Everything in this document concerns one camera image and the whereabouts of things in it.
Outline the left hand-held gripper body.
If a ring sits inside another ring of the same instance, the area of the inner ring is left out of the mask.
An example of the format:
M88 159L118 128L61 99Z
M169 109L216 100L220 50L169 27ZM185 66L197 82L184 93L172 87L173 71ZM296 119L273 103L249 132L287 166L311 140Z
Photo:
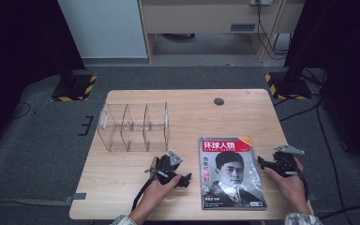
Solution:
M157 160L156 167L151 168L150 172L157 176L161 185L166 185L176 176L175 171L182 161L183 159L170 150L168 155Z

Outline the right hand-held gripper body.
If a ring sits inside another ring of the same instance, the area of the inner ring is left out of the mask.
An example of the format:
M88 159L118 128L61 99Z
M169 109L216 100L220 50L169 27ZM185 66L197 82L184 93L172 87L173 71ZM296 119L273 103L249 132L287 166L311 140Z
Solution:
M305 152L288 144L275 146L274 149L276 150L274 154L274 160L277 165L276 172L282 177L298 175L299 169L297 168L294 155L304 155Z

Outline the magazine with portrait cover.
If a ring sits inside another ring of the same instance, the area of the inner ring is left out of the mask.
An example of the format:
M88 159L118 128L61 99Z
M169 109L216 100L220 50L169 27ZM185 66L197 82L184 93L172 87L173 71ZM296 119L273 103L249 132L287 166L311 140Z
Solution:
M265 210L263 186L252 140L199 139L203 210Z

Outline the clear acrylic file rack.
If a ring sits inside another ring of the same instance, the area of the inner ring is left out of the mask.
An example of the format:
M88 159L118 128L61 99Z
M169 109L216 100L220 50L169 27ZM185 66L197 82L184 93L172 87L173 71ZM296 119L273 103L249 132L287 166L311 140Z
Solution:
M100 112L97 133L109 152L166 152L168 104L106 103Z

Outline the person's left hand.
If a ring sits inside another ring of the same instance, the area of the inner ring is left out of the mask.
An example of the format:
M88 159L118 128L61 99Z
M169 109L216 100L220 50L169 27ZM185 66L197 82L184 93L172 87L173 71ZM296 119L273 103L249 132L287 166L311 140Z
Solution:
M150 174L151 184L144 191L138 205L131 211L129 217L137 224L143 224L156 207L175 188L181 179L177 174L169 183L161 185L153 173Z

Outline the person's right hand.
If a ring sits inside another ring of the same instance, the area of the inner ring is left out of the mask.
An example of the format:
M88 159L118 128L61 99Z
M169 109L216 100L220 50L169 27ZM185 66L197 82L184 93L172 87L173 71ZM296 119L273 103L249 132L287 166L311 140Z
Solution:
M311 209L306 198L305 185L297 175L282 177L270 168L265 168L264 172L276 182L292 212L305 211L307 207Z

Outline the striped-edge black stand base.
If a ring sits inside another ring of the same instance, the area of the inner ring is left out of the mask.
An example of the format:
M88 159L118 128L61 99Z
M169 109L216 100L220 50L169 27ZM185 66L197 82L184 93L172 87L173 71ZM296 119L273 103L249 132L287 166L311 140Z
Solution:
M52 92L52 101L71 101L88 99L95 81L96 75L77 75L66 66L58 67L60 81Z
M300 69L288 68L282 72L269 72L264 78L270 93L275 99L308 99L311 92L304 80L301 79Z

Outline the dark curtain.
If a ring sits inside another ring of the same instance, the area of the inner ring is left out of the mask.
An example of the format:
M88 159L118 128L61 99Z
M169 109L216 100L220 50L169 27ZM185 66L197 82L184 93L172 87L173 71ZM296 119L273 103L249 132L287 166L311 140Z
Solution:
M322 93L348 149L360 154L360 0L306 0L288 68L322 68Z
M74 88L83 68L58 0L0 0L0 131L25 86L59 74Z

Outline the grey rectangular label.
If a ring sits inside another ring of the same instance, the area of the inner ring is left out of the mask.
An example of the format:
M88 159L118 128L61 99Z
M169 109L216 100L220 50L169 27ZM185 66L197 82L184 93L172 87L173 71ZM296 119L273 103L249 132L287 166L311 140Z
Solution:
M253 32L255 27L255 23L232 23L230 30L232 32Z

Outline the white cabinet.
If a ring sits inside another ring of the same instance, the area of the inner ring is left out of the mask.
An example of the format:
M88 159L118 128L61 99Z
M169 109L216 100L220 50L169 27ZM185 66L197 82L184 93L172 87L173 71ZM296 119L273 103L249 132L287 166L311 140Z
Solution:
M146 58L138 0L58 0L82 58Z

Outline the light wooden desk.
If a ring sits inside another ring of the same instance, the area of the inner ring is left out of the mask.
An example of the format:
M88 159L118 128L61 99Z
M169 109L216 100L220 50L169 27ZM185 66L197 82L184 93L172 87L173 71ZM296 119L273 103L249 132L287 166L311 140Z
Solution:
M259 61L268 56L274 35L291 34L307 0L274 0L252 6L250 0L138 0L147 54L157 34L249 34ZM253 32L232 32L232 23L255 23Z

